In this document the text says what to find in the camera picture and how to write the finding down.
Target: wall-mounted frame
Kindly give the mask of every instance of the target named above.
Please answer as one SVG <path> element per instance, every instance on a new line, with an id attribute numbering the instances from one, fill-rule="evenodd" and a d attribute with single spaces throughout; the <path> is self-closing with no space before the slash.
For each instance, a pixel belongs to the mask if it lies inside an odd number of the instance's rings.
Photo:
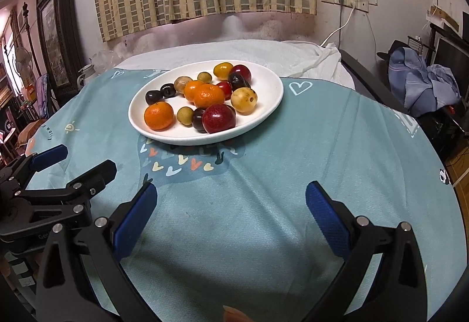
<path id="1" fill-rule="evenodd" d="M 45 67 L 63 106 L 78 93 L 78 71 L 83 66 L 74 0 L 37 0 L 37 10 Z"/>

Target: metal screw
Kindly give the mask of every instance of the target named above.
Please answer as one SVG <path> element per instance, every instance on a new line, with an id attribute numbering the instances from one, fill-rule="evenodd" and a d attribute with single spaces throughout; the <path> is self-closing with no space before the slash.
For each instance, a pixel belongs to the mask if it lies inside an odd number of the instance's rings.
<path id="1" fill-rule="evenodd" d="M 83 206 L 81 204 L 77 204 L 75 207 L 73 207 L 73 212 L 75 213 L 80 213 L 81 211 L 83 211 Z"/>
<path id="2" fill-rule="evenodd" d="M 400 227 L 406 232 L 412 230 L 412 226 L 407 221 L 402 222 Z"/>
<path id="3" fill-rule="evenodd" d="M 99 217 L 95 220 L 94 225 L 101 228 L 107 224 L 107 219 L 105 217 Z"/>
<path id="4" fill-rule="evenodd" d="M 362 227 L 366 227 L 370 223 L 368 218 L 366 218 L 365 216 L 358 216 L 356 219 L 356 222 L 358 223 L 358 225 L 361 225 Z"/>
<path id="5" fill-rule="evenodd" d="M 52 232 L 59 233 L 62 230 L 62 228 L 63 228 L 62 224 L 55 224 L 52 227 Z"/>

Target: blue gripper pad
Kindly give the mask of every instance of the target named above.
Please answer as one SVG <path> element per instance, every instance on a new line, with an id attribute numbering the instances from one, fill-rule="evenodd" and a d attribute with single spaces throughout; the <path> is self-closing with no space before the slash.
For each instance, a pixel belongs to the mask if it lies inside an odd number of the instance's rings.
<path id="1" fill-rule="evenodd" d="M 329 196 L 318 186 L 317 182 L 311 182 L 306 187 L 306 205 L 332 252 L 346 260 L 351 251 L 350 233 L 332 208 Z"/>
<path id="2" fill-rule="evenodd" d="M 113 253 L 118 261 L 130 256 L 132 253 L 138 238 L 156 207 L 157 199 L 158 193 L 156 192 L 156 187 L 150 184 L 140 194 L 133 207 L 127 212 L 126 217 L 114 232 Z"/>
<path id="3" fill-rule="evenodd" d="M 64 160 L 69 154 L 69 150 L 64 145 L 58 145 L 48 149 L 41 154 L 34 156 L 30 163 L 31 171 L 42 171 L 60 161 Z"/>

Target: white cloth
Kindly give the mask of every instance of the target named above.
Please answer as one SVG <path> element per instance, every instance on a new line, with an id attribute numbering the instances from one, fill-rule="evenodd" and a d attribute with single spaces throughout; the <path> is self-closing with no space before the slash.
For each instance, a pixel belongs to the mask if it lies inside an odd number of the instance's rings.
<path id="1" fill-rule="evenodd" d="M 132 56 L 116 68 L 171 70 L 199 61 L 230 59 L 263 65 L 280 77 L 316 78 L 355 90 L 334 44 L 322 48 L 303 41 L 230 40 L 184 45 Z"/>

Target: plate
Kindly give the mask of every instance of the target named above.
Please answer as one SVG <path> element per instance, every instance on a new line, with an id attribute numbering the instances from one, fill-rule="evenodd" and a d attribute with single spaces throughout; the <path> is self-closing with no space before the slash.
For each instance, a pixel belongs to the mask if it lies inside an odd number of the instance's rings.
<path id="1" fill-rule="evenodd" d="M 214 78 L 212 83 L 217 84 L 219 80 L 214 76 L 213 68 L 225 61 L 233 65 L 243 64 L 249 68 L 252 74 L 251 87 L 257 93 L 258 98 L 254 112 L 247 116 L 236 114 L 236 126 L 234 128 L 218 133 L 205 134 L 198 132 L 193 127 L 183 126 L 178 121 L 175 121 L 172 127 L 164 131 L 153 131 L 145 124 L 144 112 L 148 106 L 145 101 L 147 91 L 159 90 L 161 85 L 174 82 L 180 76 L 189 76 L 196 79 L 200 72 L 209 72 Z M 159 142 L 179 146 L 208 145 L 237 137 L 253 129 L 272 114 L 282 101 L 282 97 L 282 81 L 275 73 L 262 65 L 238 60 L 202 61 L 167 71 L 147 83 L 132 99 L 128 107 L 128 119 L 139 133 Z M 173 107 L 175 115 L 183 106 L 196 108 L 181 94 L 171 99 L 165 99 L 165 101 Z"/>

